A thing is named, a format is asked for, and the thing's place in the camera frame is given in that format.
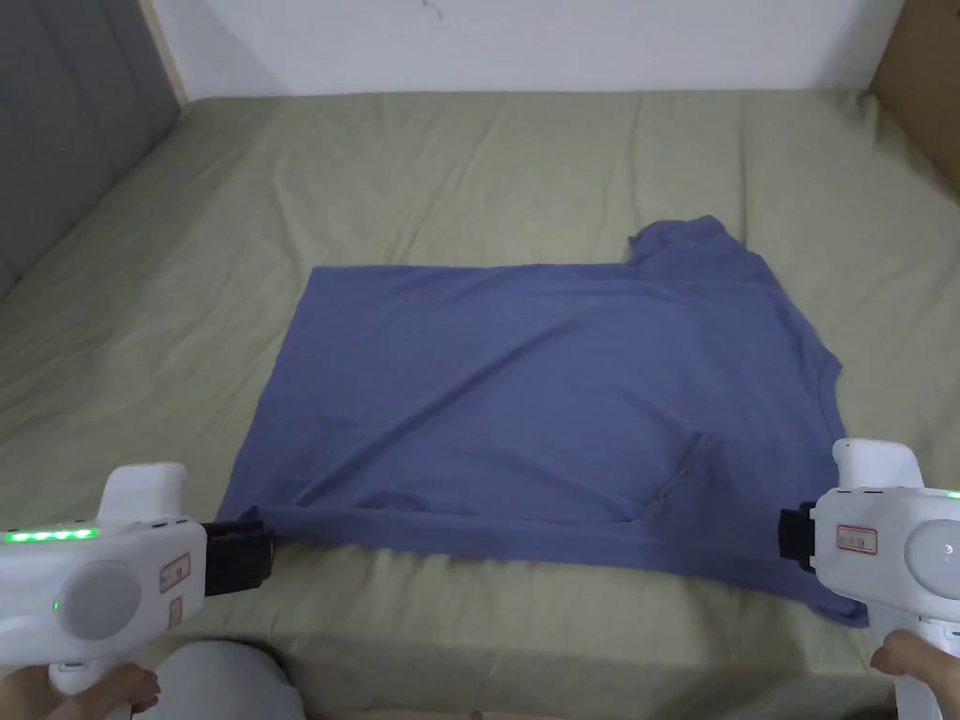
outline red label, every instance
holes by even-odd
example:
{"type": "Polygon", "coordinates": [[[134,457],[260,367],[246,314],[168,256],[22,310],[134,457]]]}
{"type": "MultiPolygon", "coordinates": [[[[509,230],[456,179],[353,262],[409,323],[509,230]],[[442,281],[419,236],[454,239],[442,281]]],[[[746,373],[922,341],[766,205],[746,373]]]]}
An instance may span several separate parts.
{"type": "Polygon", "coordinates": [[[167,630],[176,628],[183,620],[183,596],[178,595],[170,601],[170,618],[167,620],[167,630]]]}
{"type": "Polygon", "coordinates": [[[876,530],[855,525],[837,525],[837,547],[863,555],[876,555],[876,530]]]}
{"type": "Polygon", "coordinates": [[[180,555],[160,570],[160,594],[190,577],[190,553],[180,555]]]}

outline wooden board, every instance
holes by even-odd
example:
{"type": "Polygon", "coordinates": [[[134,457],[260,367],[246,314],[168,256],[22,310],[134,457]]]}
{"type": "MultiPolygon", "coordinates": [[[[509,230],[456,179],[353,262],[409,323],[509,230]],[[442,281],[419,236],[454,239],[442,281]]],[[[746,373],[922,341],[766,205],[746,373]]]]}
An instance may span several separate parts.
{"type": "Polygon", "coordinates": [[[960,192],[960,0],[906,0],[872,90],[960,192]]]}

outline controller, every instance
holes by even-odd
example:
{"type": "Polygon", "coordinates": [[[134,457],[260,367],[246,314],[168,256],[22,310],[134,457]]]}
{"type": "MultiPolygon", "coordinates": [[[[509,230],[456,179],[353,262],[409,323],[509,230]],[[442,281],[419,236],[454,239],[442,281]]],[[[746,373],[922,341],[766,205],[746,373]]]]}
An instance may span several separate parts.
{"type": "MultiPolygon", "coordinates": [[[[926,488],[902,444],[844,439],[833,459],[839,487],[781,511],[780,555],[864,603],[877,646],[903,629],[960,657],[960,492],[926,488]]],[[[941,720],[925,684],[894,685],[900,720],[941,720]]]]}
{"type": "MultiPolygon", "coordinates": [[[[112,472],[93,520],[13,528],[0,542],[0,665],[49,664],[74,695],[132,650],[178,627],[207,595],[270,576],[273,535],[259,522],[181,513],[177,463],[112,472]]],[[[129,706],[108,720],[130,720],[129,706]]]]}

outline gray fabric panel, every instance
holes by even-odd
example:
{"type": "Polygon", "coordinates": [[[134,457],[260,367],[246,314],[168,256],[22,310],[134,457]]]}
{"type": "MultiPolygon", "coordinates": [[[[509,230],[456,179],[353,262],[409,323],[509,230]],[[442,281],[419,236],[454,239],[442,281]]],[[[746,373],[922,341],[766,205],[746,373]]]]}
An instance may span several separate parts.
{"type": "Polygon", "coordinates": [[[0,2],[0,297],[178,112],[133,0],[0,2]]]}
{"type": "Polygon", "coordinates": [[[22,275],[70,227],[60,191],[25,143],[4,105],[0,105],[0,258],[9,273],[22,275]]]}
{"type": "Polygon", "coordinates": [[[13,268],[6,263],[3,255],[0,255],[0,298],[10,292],[15,282],[16,277],[13,275],[13,268]]]}
{"type": "Polygon", "coordinates": [[[119,176],[147,151],[152,136],[107,18],[89,0],[35,0],[34,8],[119,176]]]}
{"type": "Polygon", "coordinates": [[[132,0],[101,0],[101,5],[113,37],[127,58],[151,134],[154,140],[160,140],[180,114],[180,104],[154,46],[150,28],[132,0]]]}
{"type": "MultiPolygon", "coordinates": [[[[28,0],[3,3],[0,88],[19,141],[58,191],[58,206],[51,209],[78,221],[113,174],[79,94],[28,0]]],[[[55,241],[38,240],[47,246],[55,241]]]]}

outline t-shirt sleeve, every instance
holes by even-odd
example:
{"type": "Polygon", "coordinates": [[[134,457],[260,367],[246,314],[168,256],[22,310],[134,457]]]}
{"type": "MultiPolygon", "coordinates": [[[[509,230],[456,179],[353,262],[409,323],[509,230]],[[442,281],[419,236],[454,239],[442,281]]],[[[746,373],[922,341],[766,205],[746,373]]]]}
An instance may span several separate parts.
{"type": "Polygon", "coordinates": [[[716,218],[663,220],[630,239],[635,266],[646,280],[751,282],[780,288],[759,255],[737,242],[716,218]]]}

